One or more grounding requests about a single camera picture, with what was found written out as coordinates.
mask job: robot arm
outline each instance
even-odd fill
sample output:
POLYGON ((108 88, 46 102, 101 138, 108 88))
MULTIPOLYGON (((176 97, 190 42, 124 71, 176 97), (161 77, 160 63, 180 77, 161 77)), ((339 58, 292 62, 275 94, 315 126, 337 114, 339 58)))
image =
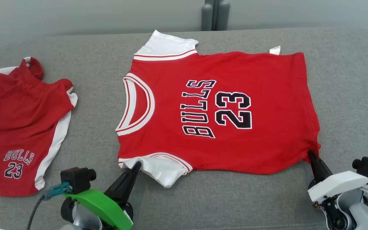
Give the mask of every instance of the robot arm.
POLYGON ((96 178, 93 169, 67 169, 60 173, 62 182, 68 182, 72 192, 60 213, 72 225, 61 230, 130 230, 133 225, 133 208, 127 201, 139 173, 141 163, 125 171, 104 193, 89 189, 89 181, 96 178))
POLYGON ((368 157, 354 160, 357 173, 333 174, 313 151, 309 151, 314 179, 308 194, 320 208, 329 230, 368 230, 368 157))

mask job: white wall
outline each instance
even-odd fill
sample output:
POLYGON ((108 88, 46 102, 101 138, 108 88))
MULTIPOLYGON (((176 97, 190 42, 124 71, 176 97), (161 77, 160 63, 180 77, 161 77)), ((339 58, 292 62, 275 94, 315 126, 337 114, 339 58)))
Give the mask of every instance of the white wall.
POLYGON ((228 30, 309 26, 368 28, 368 0, 226 0, 228 30))
MULTIPOLYGON (((228 0, 228 30, 368 28, 368 0, 228 0)), ((0 0, 0 46, 47 35, 198 31, 204 0, 0 0)))
POLYGON ((203 0, 0 0, 0 46, 47 35, 197 31, 203 0))

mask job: number 23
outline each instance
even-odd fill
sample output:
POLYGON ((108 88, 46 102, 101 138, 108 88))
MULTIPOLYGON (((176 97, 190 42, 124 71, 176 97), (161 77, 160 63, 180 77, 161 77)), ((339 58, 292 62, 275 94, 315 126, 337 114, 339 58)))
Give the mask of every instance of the number 23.
MULTIPOLYGON (((215 104, 219 108, 226 108, 227 102, 224 98, 228 98, 229 103, 237 103, 237 98, 241 98, 241 102, 238 102, 238 109, 247 109, 251 106, 251 98, 245 93, 239 92, 218 92, 216 93, 215 104)), ((252 113, 251 111, 238 111, 236 115, 232 110, 220 109, 215 112, 215 121, 219 125, 226 126, 226 117, 231 123, 239 129, 251 129, 252 128, 252 113)))
POLYGON ((24 166, 23 164, 17 164, 15 162, 9 163, 8 164, 9 168, 5 170, 4 176, 8 178, 15 178, 15 179, 21 178, 23 166, 24 166))

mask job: red jersey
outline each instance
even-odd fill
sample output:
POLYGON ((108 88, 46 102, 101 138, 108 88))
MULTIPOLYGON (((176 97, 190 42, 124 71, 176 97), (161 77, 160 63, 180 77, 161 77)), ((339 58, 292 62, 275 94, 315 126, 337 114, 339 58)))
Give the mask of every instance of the red jersey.
POLYGON ((153 33, 124 77, 119 165, 165 187, 197 170, 272 174, 318 152, 303 53, 200 55, 153 33))
POLYGON ((42 65, 26 57, 0 69, 0 196, 30 196, 66 137, 77 95, 61 79, 47 84, 42 65))

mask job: gray fabric surface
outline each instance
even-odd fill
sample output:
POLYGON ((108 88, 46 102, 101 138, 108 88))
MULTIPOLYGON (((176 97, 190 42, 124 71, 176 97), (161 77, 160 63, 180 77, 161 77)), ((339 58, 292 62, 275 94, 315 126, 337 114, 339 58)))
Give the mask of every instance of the gray fabric surface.
MULTIPOLYGON (((368 30, 295 28, 226 32, 172 33, 200 41, 200 54, 243 51, 305 53, 308 85, 318 114, 321 157, 333 172, 351 169, 368 156, 368 30)), ((59 153, 48 168, 46 188, 60 183, 59 172, 93 168, 92 187, 104 191, 121 174, 114 129, 122 117, 122 77, 133 54, 150 34, 85 35, 41 38, 0 48, 0 67, 37 58, 44 80, 68 78, 79 100, 59 153)), ((311 206, 307 187, 311 168, 301 162, 275 175, 191 172, 165 189, 140 173, 130 197, 135 230, 324 230, 324 215, 311 206)), ((25 229, 41 194, 0 197, 0 227, 25 229)), ((58 229, 63 197, 43 202, 32 229, 58 229)))

